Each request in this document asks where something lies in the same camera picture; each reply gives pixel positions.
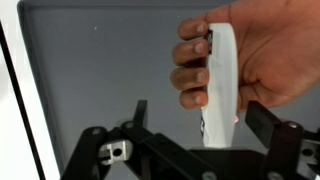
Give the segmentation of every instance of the black mechanical arm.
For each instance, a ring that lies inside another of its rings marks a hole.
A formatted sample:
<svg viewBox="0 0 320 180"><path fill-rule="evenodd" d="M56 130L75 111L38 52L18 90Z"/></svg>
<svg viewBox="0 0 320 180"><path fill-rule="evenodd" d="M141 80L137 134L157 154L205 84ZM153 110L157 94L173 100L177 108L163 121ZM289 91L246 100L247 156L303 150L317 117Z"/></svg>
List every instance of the black mechanical arm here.
<svg viewBox="0 0 320 180"><path fill-rule="evenodd" d="M246 123L268 148L185 150L166 136L146 129L147 101L138 102L132 121L107 131L86 129L62 180L100 180L110 166L124 162L142 180L293 180L303 161L319 174L320 133L295 122L282 122L258 102L250 102Z"/></svg>

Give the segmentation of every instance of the screw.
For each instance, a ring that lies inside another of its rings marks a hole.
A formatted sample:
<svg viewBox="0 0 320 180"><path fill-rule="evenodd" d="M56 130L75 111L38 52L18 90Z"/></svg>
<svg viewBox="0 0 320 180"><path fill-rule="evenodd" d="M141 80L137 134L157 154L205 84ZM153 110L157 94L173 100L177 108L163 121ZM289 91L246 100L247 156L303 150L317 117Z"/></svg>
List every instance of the screw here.
<svg viewBox="0 0 320 180"><path fill-rule="evenodd" d="M278 172L271 171L268 173L268 179L269 180L283 180L283 177Z"/></svg>
<svg viewBox="0 0 320 180"><path fill-rule="evenodd" d="M92 131L92 134L94 135L97 135L100 133L100 129L99 128L95 128L93 131Z"/></svg>
<svg viewBox="0 0 320 180"><path fill-rule="evenodd" d="M289 126L292 127L292 128L297 128L298 127L298 125L296 123L293 123L293 122L290 122Z"/></svg>
<svg viewBox="0 0 320 180"><path fill-rule="evenodd" d="M133 122L127 122L126 128L130 129L134 126Z"/></svg>
<svg viewBox="0 0 320 180"><path fill-rule="evenodd" d="M202 180L216 180L216 175L211 171L206 171L202 174Z"/></svg>

